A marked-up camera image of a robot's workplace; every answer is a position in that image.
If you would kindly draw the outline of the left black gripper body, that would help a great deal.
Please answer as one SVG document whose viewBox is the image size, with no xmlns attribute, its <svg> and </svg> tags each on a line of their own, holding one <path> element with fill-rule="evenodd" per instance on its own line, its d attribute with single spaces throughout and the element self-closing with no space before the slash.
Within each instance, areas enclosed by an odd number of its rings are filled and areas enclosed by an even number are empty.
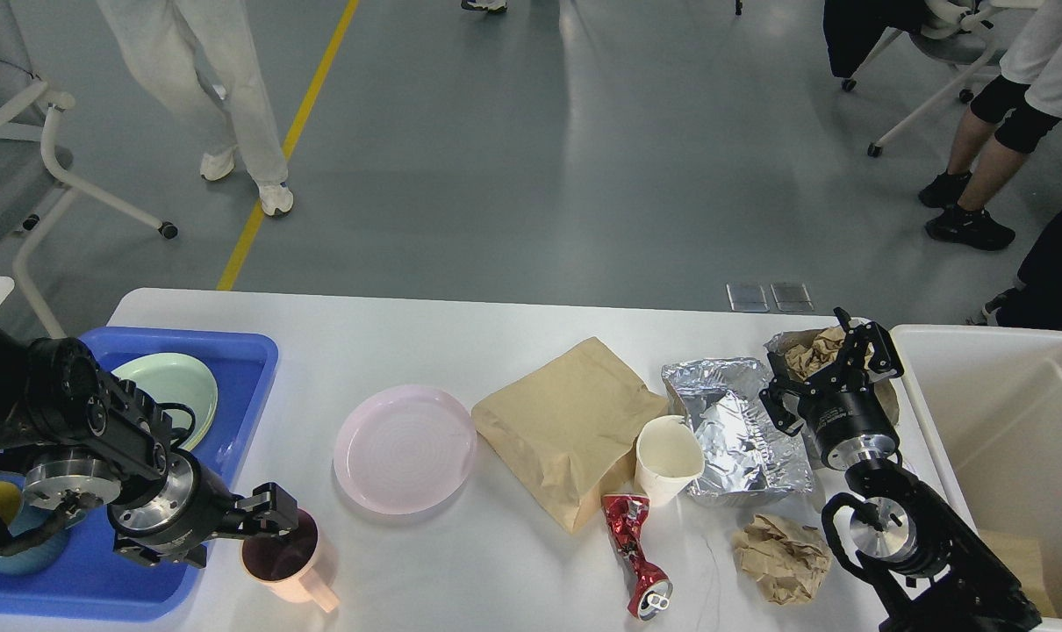
<svg viewBox="0 0 1062 632">
<path fill-rule="evenodd" d="M 222 531 L 235 503 L 234 493 L 218 473 L 191 452 L 171 452 L 169 475 L 152 499 L 135 507 L 107 508 L 115 531 L 113 551 L 145 567 L 167 560 L 203 569 L 205 542 Z"/>
</svg>

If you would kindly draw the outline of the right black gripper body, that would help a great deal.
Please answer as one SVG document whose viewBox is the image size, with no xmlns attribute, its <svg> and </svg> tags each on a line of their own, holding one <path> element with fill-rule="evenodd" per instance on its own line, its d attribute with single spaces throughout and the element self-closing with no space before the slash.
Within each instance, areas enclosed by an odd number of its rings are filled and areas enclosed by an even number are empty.
<svg viewBox="0 0 1062 632">
<path fill-rule="evenodd" d="M 900 449 L 900 435 L 888 419 L 872 380 L 801 385 L 796 413 L 813 435 L 823 467 L 849 469 L 866 459 L 889 457 Z"/>
</svg>

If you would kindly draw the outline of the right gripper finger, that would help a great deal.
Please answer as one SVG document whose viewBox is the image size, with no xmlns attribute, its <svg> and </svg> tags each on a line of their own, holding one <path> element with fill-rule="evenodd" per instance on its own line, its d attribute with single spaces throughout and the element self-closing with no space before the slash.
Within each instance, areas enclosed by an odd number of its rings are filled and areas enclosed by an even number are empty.
<svg viewBox="0 0 1062 632">
<path fill-rule="evenodd" d="M 835 360 L 821 370 L 827 387 L 872 387 L 904 375 L 900 352 L 891 335 L 876 321 L 857 321 L 843 308 L 835 308 L 837 324 L 843 329 L 843 345 Z"/>
<path fill-rule="evenodd" d="M 817 376 L 794 380 L 782 355 L 768 352 L 766 356 L 773 378 L 759 396 L 773 426 L 784 435 L 800 435 L 802 427 L 817 435 L 816 419 L 807 417 L 817 400 Z"/>
</svg>

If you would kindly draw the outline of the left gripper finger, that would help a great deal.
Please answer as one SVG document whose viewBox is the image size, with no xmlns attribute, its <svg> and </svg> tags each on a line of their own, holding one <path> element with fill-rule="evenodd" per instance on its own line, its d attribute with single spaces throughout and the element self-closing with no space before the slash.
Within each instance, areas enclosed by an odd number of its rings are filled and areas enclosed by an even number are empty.
<svg viewBox="0 0 1062 632">
<path fill-rule="evenodd" d="M 234 501 L 235 533 L 241 537 L 286 536 L 299 525 L 299 507 L 281 485 L 266 483 Z"/>
</svg>

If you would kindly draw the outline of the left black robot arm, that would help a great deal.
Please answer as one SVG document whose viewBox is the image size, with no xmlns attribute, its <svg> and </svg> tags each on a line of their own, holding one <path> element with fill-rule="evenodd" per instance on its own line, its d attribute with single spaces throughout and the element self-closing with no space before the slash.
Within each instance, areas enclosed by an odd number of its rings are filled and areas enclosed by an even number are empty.
<svg viewBox="0 0 1062 632">
<path fill-rule="evenodd" d="M 46 509 L 15 535 L 0 515 L 0 556 L 20 556 L 104 507 L 114 551 L 136 564 L 205 567 L 207 541 L 286 537 L 298 503 L 274 483 L 242 497 L 182 449 L 148 393 L 99 368 L 78 339 L 14 340 L 0 328 L 0 473 L 23 478 Z"/>
</svg>

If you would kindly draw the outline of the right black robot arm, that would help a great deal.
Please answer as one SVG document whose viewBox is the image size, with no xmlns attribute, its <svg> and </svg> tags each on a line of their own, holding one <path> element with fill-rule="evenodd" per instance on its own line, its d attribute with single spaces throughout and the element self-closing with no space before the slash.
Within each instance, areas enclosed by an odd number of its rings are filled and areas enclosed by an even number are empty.
<svg viewBox="0 0 1062 632">
<path fill-rule="evenodd" d="M 1030 631 L 1037 605 L 1014 573 L 947 501 L 900 463 L 900 435 L 876 385 L 901 377 L 900 352 L 875 321 L 836 308 L 839 348 L 811 370 L 796 352 L 813 331 L 780 334 L 767 343 L 773 376 L 760 392 L 785 435 L 811 435 L 824 467 L 840 471 L 847 492 L 821 512 L 837 562 L 871 585 L 887 616 L 881 631 Z"/>
</svg>

